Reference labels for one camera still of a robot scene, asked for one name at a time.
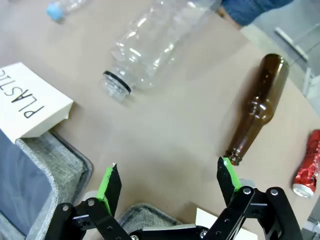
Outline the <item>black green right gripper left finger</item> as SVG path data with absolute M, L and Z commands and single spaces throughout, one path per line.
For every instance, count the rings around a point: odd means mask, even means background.
M 129 240 L 128 233 L 115 219 L 122 183 L 117 165 L 107 168 L 95 197 L 77 206 L 63 202 L 56 206 L 49 224 L 51 240 L 82 240 L 96 229 L 104 240 Z

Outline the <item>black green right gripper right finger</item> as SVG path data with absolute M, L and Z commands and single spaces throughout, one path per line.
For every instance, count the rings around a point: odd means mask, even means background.
M 303 238 L 294 211 L 280 187 L 261 192 L 244 185 L 227 157 L 217 161 L 216 174 L 226 208 L 202 237 L 204 240 L 234 240 L 247 219 L 256 219 L 267 240 Z

